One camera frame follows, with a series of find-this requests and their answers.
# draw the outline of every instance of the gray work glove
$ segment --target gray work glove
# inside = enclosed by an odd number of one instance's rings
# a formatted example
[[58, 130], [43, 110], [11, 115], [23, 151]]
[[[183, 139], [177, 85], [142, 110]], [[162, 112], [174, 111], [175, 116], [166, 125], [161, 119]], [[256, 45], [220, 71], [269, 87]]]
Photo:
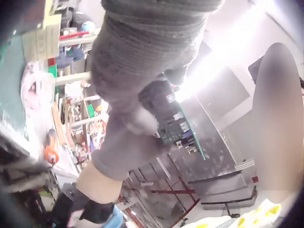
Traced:
[[169, 153], [173, 146], [164, 145], [154, 136], [134, 134], [122, 123], [120, 115], [110, 113], [105, 140], [101, 149], [93, 152], [92, 161], [102, 174], [114, 180], [125, 180], [130, 170]]

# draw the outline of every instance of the person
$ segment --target person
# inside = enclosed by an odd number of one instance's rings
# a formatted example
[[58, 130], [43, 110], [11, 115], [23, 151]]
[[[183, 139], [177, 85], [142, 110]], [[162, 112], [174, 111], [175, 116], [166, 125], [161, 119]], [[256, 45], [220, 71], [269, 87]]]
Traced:
[[96, 93], [109, 103], [107, 135], [76, 188], [99, 204], [117, 200], [128, 172], [168, 153], [138, 93], [159, 76], [180, 85], [196, 57], [208, 15], [224, 0], [102, 0], [104, 22], [90, 52]]

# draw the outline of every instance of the yellow object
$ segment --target yellow object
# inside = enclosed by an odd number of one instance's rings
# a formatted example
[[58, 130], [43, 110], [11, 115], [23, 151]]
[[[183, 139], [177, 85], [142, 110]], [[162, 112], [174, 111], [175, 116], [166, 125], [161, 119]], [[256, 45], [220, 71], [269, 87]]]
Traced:
[[271, 203], [266, 199], [257, 209], [239, 217], [229, 228], [271, 227], [278, 218], [280, 211], [280, 204]]
[[[229, 228], [272, 228], [272, 224], [281, 212], [281, 205], [264, 200], [255, 210], [243, 214]], [[183, 228], [216, 228], [230, 220], [230, 216], [208, 217]]]
[[207, 227], [208, 224], [201, 224], [201, 225], [197, 225], [196, 228], [204, 228], [204, 227]]

